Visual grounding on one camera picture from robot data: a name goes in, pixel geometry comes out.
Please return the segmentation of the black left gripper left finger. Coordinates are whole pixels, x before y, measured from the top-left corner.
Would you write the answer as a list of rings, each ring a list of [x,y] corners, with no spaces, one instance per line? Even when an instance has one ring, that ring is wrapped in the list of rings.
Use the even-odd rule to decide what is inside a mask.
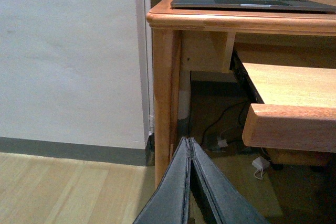
[[[156,191],[134,223],[188,223],[190,144],[182,138]]]

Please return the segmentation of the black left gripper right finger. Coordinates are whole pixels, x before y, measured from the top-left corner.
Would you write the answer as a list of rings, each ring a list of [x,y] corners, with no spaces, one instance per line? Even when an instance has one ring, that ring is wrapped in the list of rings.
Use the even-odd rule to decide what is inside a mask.
[[[193,139],[191,191],[206,223],[268,223]]]

